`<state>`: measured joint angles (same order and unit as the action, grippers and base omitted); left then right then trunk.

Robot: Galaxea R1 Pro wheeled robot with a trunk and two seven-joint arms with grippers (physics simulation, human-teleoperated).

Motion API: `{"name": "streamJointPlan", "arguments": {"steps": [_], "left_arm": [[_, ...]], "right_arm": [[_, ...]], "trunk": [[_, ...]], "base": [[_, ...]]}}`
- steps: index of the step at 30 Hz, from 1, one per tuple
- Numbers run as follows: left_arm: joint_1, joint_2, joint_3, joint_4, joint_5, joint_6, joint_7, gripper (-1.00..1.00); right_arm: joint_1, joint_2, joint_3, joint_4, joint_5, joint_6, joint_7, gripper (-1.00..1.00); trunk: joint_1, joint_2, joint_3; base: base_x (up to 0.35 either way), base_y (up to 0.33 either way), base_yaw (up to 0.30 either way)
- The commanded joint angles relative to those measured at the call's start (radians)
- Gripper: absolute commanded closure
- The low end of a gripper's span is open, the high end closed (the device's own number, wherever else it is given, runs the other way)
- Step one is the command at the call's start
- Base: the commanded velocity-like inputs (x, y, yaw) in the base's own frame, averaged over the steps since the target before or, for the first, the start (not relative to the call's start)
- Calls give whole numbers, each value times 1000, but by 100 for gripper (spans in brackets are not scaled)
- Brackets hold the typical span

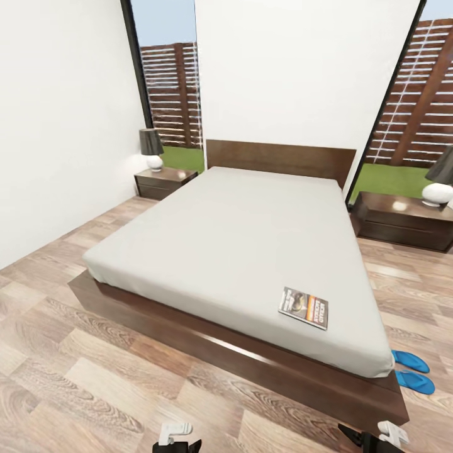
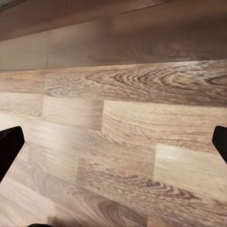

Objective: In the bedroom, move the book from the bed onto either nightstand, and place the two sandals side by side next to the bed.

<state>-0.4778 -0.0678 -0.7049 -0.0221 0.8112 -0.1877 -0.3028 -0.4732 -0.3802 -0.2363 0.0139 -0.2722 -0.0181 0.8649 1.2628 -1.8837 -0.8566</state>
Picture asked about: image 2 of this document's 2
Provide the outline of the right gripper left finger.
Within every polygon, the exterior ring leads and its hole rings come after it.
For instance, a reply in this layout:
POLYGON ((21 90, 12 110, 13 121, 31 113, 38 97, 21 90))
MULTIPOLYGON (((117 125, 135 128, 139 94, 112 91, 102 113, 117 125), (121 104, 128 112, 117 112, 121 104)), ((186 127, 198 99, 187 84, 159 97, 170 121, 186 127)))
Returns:
POLYGON ((21 126, 0 131, 0 182, 25 144, 21 126))

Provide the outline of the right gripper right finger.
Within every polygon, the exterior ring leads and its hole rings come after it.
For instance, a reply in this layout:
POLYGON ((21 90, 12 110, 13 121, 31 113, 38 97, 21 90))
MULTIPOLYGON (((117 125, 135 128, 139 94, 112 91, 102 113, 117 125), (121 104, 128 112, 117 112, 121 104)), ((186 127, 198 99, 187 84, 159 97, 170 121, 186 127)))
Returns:
POLYGON ((227 128, 216 126, 212 138, 212 143, 227 164, 227 128))

